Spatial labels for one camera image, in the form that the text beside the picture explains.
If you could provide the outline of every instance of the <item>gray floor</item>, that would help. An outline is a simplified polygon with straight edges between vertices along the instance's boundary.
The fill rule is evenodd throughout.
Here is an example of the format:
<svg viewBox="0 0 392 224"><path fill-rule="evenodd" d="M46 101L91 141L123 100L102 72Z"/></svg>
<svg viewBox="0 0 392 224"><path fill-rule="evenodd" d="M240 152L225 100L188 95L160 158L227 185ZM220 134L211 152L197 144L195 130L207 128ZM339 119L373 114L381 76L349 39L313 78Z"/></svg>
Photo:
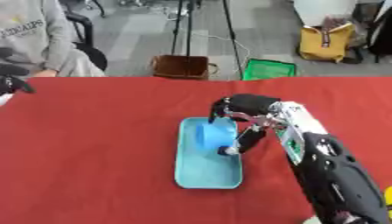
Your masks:
<svg viewBox="0 0 392 224"><path fill-rule="evenodd" d="M110 76L149 76L151 58L170 53L173 21L167 21L164 11L175 9L176 1L155 2L150 8L119 7L116 0L101 0L108 17L99 17L98 10L83 9L80 13L94 22L95 45L109 59ZM238 41L249 49L250 58L294 62L301 76L387 76L392 74L391 61L373 62L365 55L360 65L321 63L300 59L295 54L301 23L288 0L228 0ZM181 25L186 27L187 19ZM192 55L207 55L218 64L220 72L211 80L238 80L235 73L233 47L230 41L207 38L228 38L227 22L220 0L204 0L194 13ZM178 53L183 53L184 32L178 42ZM248 52L240 48L241 59Z"/></svg>

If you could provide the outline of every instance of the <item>black chair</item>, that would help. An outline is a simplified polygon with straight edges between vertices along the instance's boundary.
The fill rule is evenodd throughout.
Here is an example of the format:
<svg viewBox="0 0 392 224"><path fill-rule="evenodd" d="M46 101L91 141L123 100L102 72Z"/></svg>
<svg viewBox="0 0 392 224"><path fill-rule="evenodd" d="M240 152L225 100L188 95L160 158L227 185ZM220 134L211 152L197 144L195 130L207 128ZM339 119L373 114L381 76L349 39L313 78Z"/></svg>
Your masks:
<svg viewBox="0 0 392 224"><path fill-rule="evenodd" d="M72 11L65 11L66 18L74 24L76 33L80 42L74 42L76 48L84 52L97 67L105 71L108 67L108 60L100 50L94 48L94 26L88 17L74 13ZM81 34L79 26L84 28L84 35Z"/></svg>

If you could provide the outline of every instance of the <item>white shelf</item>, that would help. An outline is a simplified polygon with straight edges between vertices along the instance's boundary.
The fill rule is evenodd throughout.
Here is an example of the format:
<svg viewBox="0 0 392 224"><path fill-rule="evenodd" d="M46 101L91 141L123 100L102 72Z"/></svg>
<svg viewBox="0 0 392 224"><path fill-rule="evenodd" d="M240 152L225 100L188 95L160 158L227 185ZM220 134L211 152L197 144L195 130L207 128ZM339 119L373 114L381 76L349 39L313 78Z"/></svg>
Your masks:
<svg viewBox="0 0 392 224"><path fill-rule="evenodd" d="M294 0L294 7L304 25L321 25L327 16L349 16L357 0Z"/></svg>

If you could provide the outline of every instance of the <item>tripod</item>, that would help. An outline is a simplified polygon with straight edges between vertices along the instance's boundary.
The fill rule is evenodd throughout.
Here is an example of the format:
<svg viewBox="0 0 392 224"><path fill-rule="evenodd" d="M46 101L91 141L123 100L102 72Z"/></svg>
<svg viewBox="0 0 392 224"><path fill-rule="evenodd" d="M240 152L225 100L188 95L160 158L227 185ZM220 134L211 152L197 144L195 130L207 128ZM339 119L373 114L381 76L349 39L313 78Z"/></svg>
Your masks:
<svg viewBox="0 0 392 224"><path fill-rule="evenodd" d="M196 0L197 4L200 6L201 1ZM230 18L230 11L228 10L228 0L222 0L223 2L223 9L225 11L226 15L226 20L227 20L227 26L230 34L231 41L233 43L233 48L234 48L234 56L236 59L236 62L238 64L238 71L240 72L240 76L242 79L242 63L240 61L240 56L238 53L238 48L236 44L236 36L235 32L233 30L233 25L231 23L231 18ZM192 36L192 29L193 29L193 9L194 9L194 4L195 0L189 0L188 4L188 11L189 11L189 18L188 18L188 27L187 27L187 37L186 37L186 57L190 57L191 55L191 36ZM176 52L176 45L177 45L177 39L179 35L179 22L181 19L181 11L184 5L184 0L178 0L178 13L177 13L177 20L176 20L176 27L173 31L174 33L174 40L172 43L172 48L171 48L171 54L174 54Z"/></svg>

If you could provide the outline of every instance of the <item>tray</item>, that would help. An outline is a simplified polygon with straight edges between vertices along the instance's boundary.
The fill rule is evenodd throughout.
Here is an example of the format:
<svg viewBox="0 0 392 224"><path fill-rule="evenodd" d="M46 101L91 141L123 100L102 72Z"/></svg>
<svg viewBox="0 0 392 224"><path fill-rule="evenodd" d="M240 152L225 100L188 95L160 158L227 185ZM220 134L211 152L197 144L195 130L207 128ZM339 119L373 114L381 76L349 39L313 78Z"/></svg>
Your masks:
<svg viewBox="0 0 392 224"><path fill-rule="evenodd" d="M244 81L297 76L297 66L276 60L250 59L243 75Z"/></svg>
<svg viewBox="0 0 392 224"><path fill-rule="evenodd" d="M207 122L206 117L192 117L181 123L175 180L184 188L234 189L242 182L241 156L225 157L217 152L206 154L198 149L196 127ZM214 125L237 129L235 122L228 118L219 118Z"/></svg>

